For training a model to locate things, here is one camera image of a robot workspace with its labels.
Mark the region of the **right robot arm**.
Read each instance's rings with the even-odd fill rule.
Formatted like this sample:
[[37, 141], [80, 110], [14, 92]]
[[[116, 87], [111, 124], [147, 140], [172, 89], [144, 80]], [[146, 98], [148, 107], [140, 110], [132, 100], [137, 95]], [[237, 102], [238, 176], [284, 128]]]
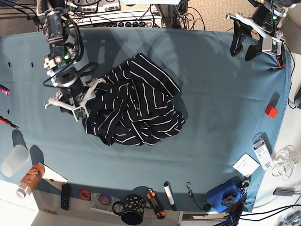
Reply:
[[100, 79], [82, 82], [82, 77], [94, 74], [99, 68], [97, 62], [90, 62], [80, 70], [74, 65], [84, 55], [84, 43], [76, 23], [70, 18], [69, 9], [63, 0], [40, 0], [37, 15], [42, 20], [42, 32], [48, 41], [49, 54], [44, 58], [48, 78], [43, 85], [58, 88], [55, 97], [45, 103], [58, 106], [62, 111], [87, 117], [87, 102], [95, 98], [95, 88]]

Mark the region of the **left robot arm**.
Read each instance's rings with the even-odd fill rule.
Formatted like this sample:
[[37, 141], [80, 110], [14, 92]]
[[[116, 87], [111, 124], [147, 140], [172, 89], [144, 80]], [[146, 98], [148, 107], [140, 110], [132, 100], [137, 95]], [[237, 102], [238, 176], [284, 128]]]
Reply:
[[278, 67], [286, 64], [285, 39], [279, 30], [287, 12], [293, 9], [299, 0], [250, 0], [255, 8], [251, 16], [242, 13], [227, 14], [226, 18], [233, 20], [233, 39], [230, 54], [234, 57], [243, 50], [245, 38], [252, 38], [252, 31], [256, 31], [259, 40], [250, 45], [245, 55], [246, 61], [251, 61], [262, 53], [276, 57]]

